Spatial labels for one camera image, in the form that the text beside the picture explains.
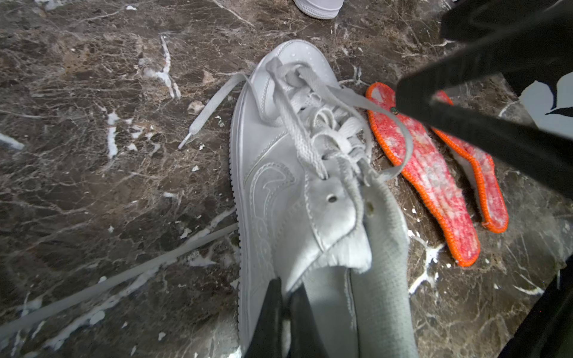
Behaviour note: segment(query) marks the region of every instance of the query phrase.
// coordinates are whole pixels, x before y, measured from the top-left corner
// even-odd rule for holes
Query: white sneaker
[[[269,281],[280,277],[286,300],[304,283],[330,358],[358,357],[359,345],[361,357],[417,357],[406,222],[383,184],[409,159],[410,134],[390,112],[341,89],[320,50],[293,40],[265,56],[249,78],[232,77],[180,147],[241,81],[247,85],[231,122],[230,162],[241,239],[242,350]],[[402,166],[381,174],[370,167],[370,128],[354,107],[397,122],[407,143]]]
[[[295,5],[306,15],[320,20],[334,19],[344,0],[295,0]]]

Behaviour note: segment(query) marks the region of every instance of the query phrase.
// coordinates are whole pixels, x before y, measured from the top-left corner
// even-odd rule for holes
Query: shoe sole
[[[247,332],[245,332],[244,329],[241,328],[241,326],[244,324],[243,320],[246,320],[248,322],[248,312],[246,311],[246,306],[243,304],[243,302],[246,301],[247,297],[244,297],[244,295],[247,294],[247,291],[245,290],[246,287],[249,287],[249,283],[245,282],[249,280],[249,275],[248,275],[248,265],[246,264],[248,262],[248,245],[249,245],[249,241],[248,240],[243,240],[243,238],[247,237],[245,236],[245,227],[243,225],[244,223],[244,219],[243,219],[243,206],[242,206],[242,199],[241,199],[241,195],[239,194],[239,190],[240,190],[240,185],[241,184],[241,180],[240,180],[240,175],[238,173],[238,158],[236,158],[237,152],[239,150],[238,146],[239,142],[238,142],[238,117],[240,117],[240,113],[242,111],[242,103],[243,101],[243,96],[245,94],[245,89],[243,89],[241,91],[241,94],[239,95],[239,98],[237,100],[237,105],[240,105],[240,108],[235,108],[235,111],[233,112],[233,118],[231,120],[231,131],[230,131],[230,146],[229,146],[229,166],[230,166],[230,173],[231,173],[231,189],[233,191],[233,198],[235,200],[235,207],[237,208],[237,222],[238,222],[238,231],[239,231],[239,253],[240,253],[240,268],[239,268],[239,284],[238,284],[238,290],[239,290],[239,303],[238,303],[238,330],[239,330],[239,345],[241,347],[241,351],[243,352],[243,354],[246,352],[247,346],[246,346],[246,342],[248,341],[248,337],[246,337],[246,335],[248,335]]]
[[[302,11],[306,15],[319,20],[334,19],[338,15],[338,11],[340,11],[340,9],[342,8],[340,7],[337,10],[322,9],[310,3],[308,0],[295,0],[295,5],[296,7],[299,8],[300,11]]]

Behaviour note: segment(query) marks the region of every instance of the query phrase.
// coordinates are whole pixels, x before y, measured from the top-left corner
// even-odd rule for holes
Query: shoelace aglet
[[[183,148],[183,146],[187,143],[187,141],[189,140],[189,138],[191,138],[191,133],[187,133],[187,135],[185,136],[185,138],[183,138],[183,140],[181,141],[181,143],[179,143],[179,145],[177,146],[177,149],[181,150],[181,148]]]

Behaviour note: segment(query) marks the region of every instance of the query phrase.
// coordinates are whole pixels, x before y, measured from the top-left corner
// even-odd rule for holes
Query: marble floor
[[[198,111],[236,72],[293,38],[318,46],[358,93],[455,51],[438,36],[446,0],[346,0],[335,20],[292,0],[0,1],[0,324],[236,220],[229,180],[234,91],[183,151]],[[453,101],[527,114],[501,77]],[[495,357],[573,251],[573,204],[496,161],[510,216],[481,227],[472,267],[455,265],[402,177],[391,188],[411,241],[421,357]],[[378,150],[376,168],[390,165]],[[9,340],[2,357],[237,358],[238,238],[232,234]]]

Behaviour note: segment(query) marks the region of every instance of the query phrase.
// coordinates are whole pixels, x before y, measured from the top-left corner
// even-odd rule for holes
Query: white shoelace
[[[279,112],[278,117],[271,118],[264,113],[253,84],[244,74],[235,74],[191,123],[189,133],[179,144],[179,149],[201,130],[233,88],[245,82],[255,99],[261,120],[272,126],[283,125],[295,143],[299,159],[312,167],[321,179],[328,178],[324,160],[330,158],[346,161],[356,177],[362,178],[366,184],[365,172],[369,172],[373,178],[387,181],[396,177],[407,164],[413,151],[412,137],[404,124],[391,112],[357,95],[349,88],[327,86],[311,67],[303,62],[283,65],[275,57],[267,63],[266,71],[275,83],[273,100]],[[373,145],[370,126],[355,107],[380,112],[398,125],[406,143],[406,156],[401,165],[381,173],[376,173],[370,166]],[[365,144],[357,137],[361,131]],[[316,145],[317,139],[321,137],[326,138],[325,142],[328,143],[328,151],[322,154]]]

